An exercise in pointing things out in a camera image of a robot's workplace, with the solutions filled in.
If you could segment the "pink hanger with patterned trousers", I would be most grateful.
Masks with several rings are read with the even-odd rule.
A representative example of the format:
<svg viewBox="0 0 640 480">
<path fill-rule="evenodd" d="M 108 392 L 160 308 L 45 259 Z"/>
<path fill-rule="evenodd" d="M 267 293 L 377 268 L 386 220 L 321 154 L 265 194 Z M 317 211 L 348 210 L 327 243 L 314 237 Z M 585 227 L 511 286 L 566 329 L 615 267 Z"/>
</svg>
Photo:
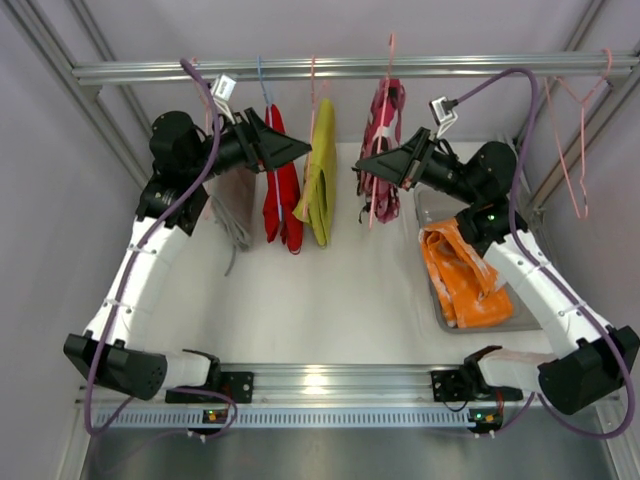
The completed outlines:
<svg viewBox="0 0 640 480">
<path fill-rule="evenodd" d="M 377 149 L 375 151 L 376 154 L 381 152 L 382 148 L 382 134 L 385 132 L 385 121 L 386 121 L 386 111 L 387 111 L 387 102 L 389 97 L 389 85 L 392 76 L 392 65 L 395 55 L 396 49 L 396 35 L 394 32 L 390 34 L 389 38 L 389 61 L 387 65 L 387 71 L 384 79 L 384 84 L 382 86 L 382 101 L 381 101 L 381 114 L 374 130 L 373 139 L 377 141 Z M 373 228 L 374 217 L 376 212 L 376 199 L 378 192 L 378 178 L 373 174 L 367 174 L 367 179 L 370 182 L 371 193 L 370 193 L 370 202 L 369 202 L 369 220 L 368 220 L 368 229 L 371 230 Z"/>
</svg>

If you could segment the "pink patterned trousers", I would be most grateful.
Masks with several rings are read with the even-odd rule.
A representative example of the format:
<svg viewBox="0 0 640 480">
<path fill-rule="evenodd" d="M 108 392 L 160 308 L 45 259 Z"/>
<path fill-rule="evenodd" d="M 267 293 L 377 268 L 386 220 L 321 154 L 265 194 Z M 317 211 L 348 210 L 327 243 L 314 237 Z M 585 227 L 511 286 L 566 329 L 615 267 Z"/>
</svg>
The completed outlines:
<svg viewBox="0 0 640 480">
<path fill-rule="evenodd" d="M 406 91 L 400 79 L 380 81 L 370 106 L 360 159 L 400 146 L 405 102 Z M 361 215 L 367 213 L 370 219 L 375 218 L 382 224 L 394 220 L 400 210 L 398 188 L 370 173 L 358 169 L 355 169 L 355 172 L 358 178 L 356 194 L 365 199 Z"/>
</svg>

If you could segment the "orange white trousers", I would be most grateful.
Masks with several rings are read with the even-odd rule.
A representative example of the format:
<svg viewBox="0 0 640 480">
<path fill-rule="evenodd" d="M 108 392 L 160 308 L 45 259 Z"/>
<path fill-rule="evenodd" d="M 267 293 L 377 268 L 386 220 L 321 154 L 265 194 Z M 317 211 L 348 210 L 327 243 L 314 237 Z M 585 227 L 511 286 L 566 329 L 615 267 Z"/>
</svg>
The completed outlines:
<svg viewBox="0 0 640 480">
<path fill-rule="evenodd" d="M 463 239 L 454 218 L 424 226 L 419 243 L 448 326 L 489 328 L 513 316 L 498 272 Z"/>
</svg>

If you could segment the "pink hanger with orange trousers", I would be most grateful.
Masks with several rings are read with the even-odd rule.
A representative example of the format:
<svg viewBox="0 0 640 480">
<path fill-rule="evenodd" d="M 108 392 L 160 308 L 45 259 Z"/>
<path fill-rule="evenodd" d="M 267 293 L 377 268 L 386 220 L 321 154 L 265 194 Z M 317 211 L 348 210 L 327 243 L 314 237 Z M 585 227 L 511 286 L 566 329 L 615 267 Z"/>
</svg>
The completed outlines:
<svg viewBox="0 0 640 480">
<path fill-rule="evenodd" d="M 578 205 L 576 195 L 574 193 L 573 184 L 570 178 L 568 162 L 565 158 L 564 150 L 560 143 L 559 131 L 556 121 L 555 109 L 552 100 L 551 90 L 549 86 L 549 81 L 544 80 L 544 93 L 545 100 L 549 110 L 550 122 L 552 126 L 552 131 L 554 135 L 554 140 L 557 148 L 557 152 L 559 155 L 560 166 L 562 169 L 563 177 L 567 186 L 567 190 L 569 192 L 569 196 L 571 199 L 571 203 L 574 208 L 574 212 L 576 217 L 579 220 L 586 220 L 589 216 L 589 205 L 588 205 L 588 193 L 585 185 L 586 179 L 586 112 L 587 107 L 589 106 L 591 99 L 594 97 L 596 93 L 599 92 L 601 87 L 608 81 L 609 75 L 613 66 L 613 54 L 610 48 L 604 48 L 602 52 L 607 57 L 606 68 L 604 72 L 600 75 L 599 80 L 591 87 L 591 89 L 580 96 L 576 94 L 569 84 L 564 80 L 563 77 L 554 77 L 554 80 L 569 94 L 569 96 L 580 106 L 580 116 L 579 116 L 579 161 L 580 161 L 580 177 L 579 177 L 579 186 L 582 193 L 582 202 L 583 206 L 580 207 Z"/>
</svg>

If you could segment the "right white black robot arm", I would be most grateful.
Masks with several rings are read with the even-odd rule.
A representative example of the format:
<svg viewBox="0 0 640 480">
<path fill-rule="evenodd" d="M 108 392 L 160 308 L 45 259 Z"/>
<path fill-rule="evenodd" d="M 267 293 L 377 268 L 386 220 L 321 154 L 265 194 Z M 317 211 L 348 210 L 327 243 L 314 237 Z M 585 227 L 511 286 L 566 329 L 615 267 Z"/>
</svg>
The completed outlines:
<svg viewBox="0 0 640 480">
<path fill-rule="evenodd" d="M 544 331 L 549 355 L 500 346 L 469 355 L 463 370 L 478 390 L 535 392 L 556 411 L 572 415 L 625 388 L 627 413 L 632 415 L 630 372 L 639 337 L 629 326 L 612 326 L 586 305 L 539 249 L 513 204 L 520 161 L 508 144 L 489 141 L 462 163 L 421 128 L 405 144 L 362 158 L 356 167 L 397 187 L 424 184 L 463 202 L 466 207 L 455 217 L 455 231 L 496 270 Z"/>
</svg>

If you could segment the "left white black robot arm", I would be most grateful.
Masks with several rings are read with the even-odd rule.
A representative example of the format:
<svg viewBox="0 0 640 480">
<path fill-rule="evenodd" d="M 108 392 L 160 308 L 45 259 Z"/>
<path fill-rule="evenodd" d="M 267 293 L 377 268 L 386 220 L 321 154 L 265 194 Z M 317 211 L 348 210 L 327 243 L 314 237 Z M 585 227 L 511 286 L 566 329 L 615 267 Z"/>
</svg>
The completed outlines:
<svg viewBox="0 0 640 480">
<path fill-rule="evenodd" d="M 154 353 L 146 347 L 171 265 L 205 207 L 204 182 L 239 169 L 273 171 L 311 150 L 309 143 L 268 126 L 251 108 L 219 119 L 211 134 L 183 111 L 164 113 L 152 124 L 149 148 L 153 175 L 116 277 L 85 331 L 69 335 L 63 346 L 89 387 L 141 400 L 178 387 L 211 388 L 219 371 L 211 354 Z"/>
</svg>

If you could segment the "red trousers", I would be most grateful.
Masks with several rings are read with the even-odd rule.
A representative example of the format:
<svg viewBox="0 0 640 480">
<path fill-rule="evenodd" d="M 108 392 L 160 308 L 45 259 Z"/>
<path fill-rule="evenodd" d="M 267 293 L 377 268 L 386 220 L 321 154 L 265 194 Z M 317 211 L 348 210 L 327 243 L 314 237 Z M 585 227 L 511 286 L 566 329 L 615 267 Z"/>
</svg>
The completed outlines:
<svg viewBox="0 0 640 480">
<path fill-rule="evenodd" d="M 280 238 L 293 255 L 300 253 L 304 238 L 303 222 L 294 215 L 300 198 L 298 174 L 293 162 L 267 173 L 267 193 L 262 209 L 267 242 Z"/>
</svg>

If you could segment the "pink hanger with yellow trousers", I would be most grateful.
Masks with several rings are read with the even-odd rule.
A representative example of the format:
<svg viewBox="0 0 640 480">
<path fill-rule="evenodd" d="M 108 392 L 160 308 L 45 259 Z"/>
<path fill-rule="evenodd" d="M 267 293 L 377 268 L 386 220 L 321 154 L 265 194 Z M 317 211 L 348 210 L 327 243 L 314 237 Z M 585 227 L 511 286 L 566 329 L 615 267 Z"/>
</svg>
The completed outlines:
<svg viewBox="0 0 640 480">
<path fill-rule="evenodd" d="M 313 55 L 311 57 L 311 65 L 310 65 L 310 98 L 311 98 L 311 117 L 310 117 L 310 129 L 309 129 L 309 143 L 312 143 L 314 130 L 315 130 L 315 122 L 316 115 L 320 101 L 325 98 L 330 89 L 331 82 L 329 80 L 322 80 L 320 86 L 316 86 L 316 64 L 317 57 Z"/>
</svg>

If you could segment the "grey trousers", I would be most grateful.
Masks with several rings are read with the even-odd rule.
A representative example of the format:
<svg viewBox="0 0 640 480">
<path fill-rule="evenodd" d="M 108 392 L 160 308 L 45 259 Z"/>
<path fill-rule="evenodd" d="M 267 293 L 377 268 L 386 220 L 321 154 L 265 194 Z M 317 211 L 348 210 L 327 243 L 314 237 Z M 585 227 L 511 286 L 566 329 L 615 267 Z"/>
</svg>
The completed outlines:
<svg viewBox="0 0 640 480">
<path fill-rule="evenodd" d="M 224 276 L 230 275 L 237 254 L 253 246 L 252 218 L 256 176 L 246 167 L 239 167 L 214 177 L 211 181 L 211 206 L 216 222 L 231 242 L 232 253 Z"/>
</svg>

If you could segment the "yellow green trousers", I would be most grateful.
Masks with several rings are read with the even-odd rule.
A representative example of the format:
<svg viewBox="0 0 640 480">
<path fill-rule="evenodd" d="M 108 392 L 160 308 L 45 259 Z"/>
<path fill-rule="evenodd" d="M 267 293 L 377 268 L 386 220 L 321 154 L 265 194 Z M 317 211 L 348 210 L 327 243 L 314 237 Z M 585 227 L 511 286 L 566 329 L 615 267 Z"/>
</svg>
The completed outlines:
<svg viewBox="0 0 640 480">
<path fill-rule="evenodd" d="M 294 216 L 310 226 L 317 244 L 326 248 L 337 194 L 337 147 L 335 109 L 332 101 L 320 101 L 314 121 L 312 151 L 305 164 L 303 191 Z"/>
</svg>

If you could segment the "pink hanger far left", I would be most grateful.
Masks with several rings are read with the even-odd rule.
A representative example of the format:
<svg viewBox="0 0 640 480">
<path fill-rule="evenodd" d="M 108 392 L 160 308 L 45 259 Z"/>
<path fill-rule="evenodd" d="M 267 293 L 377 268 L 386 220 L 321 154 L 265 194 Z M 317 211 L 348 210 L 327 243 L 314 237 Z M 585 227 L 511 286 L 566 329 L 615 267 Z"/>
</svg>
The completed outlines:
<svg viewBox="0 0 640 480">
<path fill-rule="evenodd" d="M 206 135 L 212 135 L 213 134 L 212 110 L 208 100 L 206 99 L 205 89 L 201 87 L 198 83 L 195 83 L 195 87 L 198 90 L 200 101 L 204 107 L 204 120 L 205 120 L 204 132 Z M 212 180 L 206 181 L 203 184 L 203 186 L 205 188 L 206 193 L 209 195 L 207 202 L 205 204 L 203 218 L 205 220 L 208 220 L 214 214 L 214 209 L 212 206 L 212 189 L 213 189 Z"/>
</svg>

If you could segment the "clear plastic bin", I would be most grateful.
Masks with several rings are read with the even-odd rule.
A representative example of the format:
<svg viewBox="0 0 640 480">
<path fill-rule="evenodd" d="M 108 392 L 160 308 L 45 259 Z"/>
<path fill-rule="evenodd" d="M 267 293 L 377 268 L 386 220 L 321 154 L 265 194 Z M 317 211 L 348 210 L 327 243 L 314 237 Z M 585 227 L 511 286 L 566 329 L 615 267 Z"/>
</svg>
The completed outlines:
<svg viewBox="0 0 640 480">
<path fill-rule="evenodd" d="M 414 201 L 419 233 L 424 226 L 430 223 L 454 218 L 454 215 L 463 208 L 463 204 L 461 202 L 448 199 L 443 195 L 426 188 L 421 188 L 414 194 Z M 445 322 L 440 301 L 438 300 L 435 287 L 430 280 L 427 268 L 426 272 L 428 275 L 429 290 L 433 296 L 436 322 L 444 331 L 452 334 L 462 335 L 489 331 L 519 332 L 536 331 L 539 329 L 539 325 L 534 319 L 532 313 L 528 310 L 523 301 L 518 298 L 513 288 L 508 284 L 503 284 L 502 286 L 506 288 L 509 298 L 513 303 L 514 314 L 507 321 L 503 322 L 500 325 L 489 328 L 460 329 L 448 326 Z"/>
</svg>

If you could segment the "right aluminium frame post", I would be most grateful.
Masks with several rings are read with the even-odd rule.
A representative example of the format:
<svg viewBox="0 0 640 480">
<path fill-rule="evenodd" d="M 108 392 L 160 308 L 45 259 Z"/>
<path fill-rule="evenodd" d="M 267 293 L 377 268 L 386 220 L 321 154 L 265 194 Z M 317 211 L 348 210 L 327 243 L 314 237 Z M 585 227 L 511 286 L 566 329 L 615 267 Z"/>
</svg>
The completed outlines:
<svg viewBox="0 0 640 480">
<path fill-rule="evenodd" d="M 639 4 L 546 1 L 533 25 L 540 49 L 601 58 L 590 74 L 541 78 L 519 206 L 537 215 L 558 195 L 570 209 L 592 210 L 595 196 L 586 180 L 595 171 L 596 143 L 639 89 Z"/>
</svg>

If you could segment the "aluminium frame post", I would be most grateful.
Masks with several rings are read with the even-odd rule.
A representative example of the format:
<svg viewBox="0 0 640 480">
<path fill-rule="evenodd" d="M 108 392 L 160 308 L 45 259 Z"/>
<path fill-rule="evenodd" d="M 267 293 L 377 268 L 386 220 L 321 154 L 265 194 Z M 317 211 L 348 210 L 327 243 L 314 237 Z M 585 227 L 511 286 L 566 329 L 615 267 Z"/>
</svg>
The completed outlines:
<svg viewBox="0 0 640 480">
<path fill-rule="evenodd" d="M 85 317 L 117 266 L 141 159 L 35 1 L 1 5 L 1 318 Z"/>
<path fill-rule="evenodd" d="M 595 171 L 596 143 L 639 89 L 639 4 L 546 1 L 533 25 L 540 49 L 601 58 L 590 74 L 541 78 L 519 206 L 537 215 L 558 195 L 570 209 L 592 210 L 595 196 L 586 180 Z"/>
</svg>

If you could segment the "aluminium hanging rail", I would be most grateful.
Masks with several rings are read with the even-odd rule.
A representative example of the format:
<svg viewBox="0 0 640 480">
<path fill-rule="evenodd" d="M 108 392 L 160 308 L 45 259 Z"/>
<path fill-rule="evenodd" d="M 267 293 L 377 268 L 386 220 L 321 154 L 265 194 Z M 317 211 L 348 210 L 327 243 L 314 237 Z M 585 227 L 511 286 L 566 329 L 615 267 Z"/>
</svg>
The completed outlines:
<svg viewBox="0 0 640 480">
<path fill-rule="evenodd" d="M 196 69 L 206 79 L 228 74 L 240 81 L 301 80 L 311 76 L 326 79 L 369 79 L 383 76 L 388 69 L 406 78 L 490 77 L 510 68 L 526 68 L 539 76 L 596 76 L 607 72 L 626 77 L 639 66 L 634 51 L 563 51 L 461 56 L 386 58 L 299 58 L 200 61 Z M 85 86 L 132 85 L 151 82 L 186 81 L 188 75 L 177 61 L 78 63 L 72 75 Z"/>
</svg>

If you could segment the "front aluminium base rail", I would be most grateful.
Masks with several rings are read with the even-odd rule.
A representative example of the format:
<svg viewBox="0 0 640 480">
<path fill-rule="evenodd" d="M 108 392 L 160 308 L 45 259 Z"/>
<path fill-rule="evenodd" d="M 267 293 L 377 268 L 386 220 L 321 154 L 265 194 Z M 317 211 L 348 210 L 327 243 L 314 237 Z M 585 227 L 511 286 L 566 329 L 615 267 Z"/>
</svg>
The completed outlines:
<svg viewBox="0 0 640 480">
<path fill-rule="evenodd" d="M 170 356 L 165 367 L 144 370 L 134 382 L 136 402 L 209 404 L 225 395 L 264 408 L 338 408 L 356 404 L 432 404 L 458 365 L 222 364 L 191 353 Z"/>
</svg>

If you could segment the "left aluminium frame post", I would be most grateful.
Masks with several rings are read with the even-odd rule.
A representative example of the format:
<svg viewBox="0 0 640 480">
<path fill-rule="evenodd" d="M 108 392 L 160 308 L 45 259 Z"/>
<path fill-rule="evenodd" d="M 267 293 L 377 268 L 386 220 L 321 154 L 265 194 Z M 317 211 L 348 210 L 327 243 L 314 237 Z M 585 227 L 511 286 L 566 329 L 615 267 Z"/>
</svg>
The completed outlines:
<svg viewBox="0 0 640 480">
<path fill-rule="evenodd" d="M 141 159 L 35 1 L 1 5 L 1 318 L 85 317 L 117 266 Z"/>
</svg>

